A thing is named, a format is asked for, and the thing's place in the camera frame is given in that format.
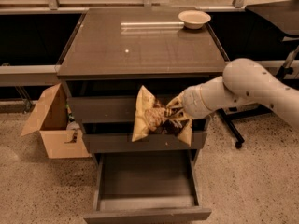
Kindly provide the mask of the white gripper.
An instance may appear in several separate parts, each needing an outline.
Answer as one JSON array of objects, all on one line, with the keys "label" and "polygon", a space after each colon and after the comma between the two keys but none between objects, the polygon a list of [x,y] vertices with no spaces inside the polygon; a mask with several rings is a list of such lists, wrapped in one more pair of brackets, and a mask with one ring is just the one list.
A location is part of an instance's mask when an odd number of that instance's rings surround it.
[{"label": "white gripper", "polygon": [[212,113],[212,110],[208,109],[204,103],[200,85],[188,87],[181,96],[174,97],[166,105],[166,108],[177,112],[169,118],[175,125],[180,125],[182,121],[192,120],[192,118],[203,119]]}]

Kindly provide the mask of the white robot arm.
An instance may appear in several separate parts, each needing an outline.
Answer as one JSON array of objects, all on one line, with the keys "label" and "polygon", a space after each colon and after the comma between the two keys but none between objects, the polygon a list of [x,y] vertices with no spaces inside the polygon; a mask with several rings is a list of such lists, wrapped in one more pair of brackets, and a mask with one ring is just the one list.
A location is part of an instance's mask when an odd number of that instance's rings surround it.
[{"label": "white robot arm", "polygon": [[168,108],[181,108],[193,119],[202,119],[226,107],[258,103],[299,129],[299,90],[272,76],[250,59],[229,62],[221,76],[190,86],[171,100]]}]

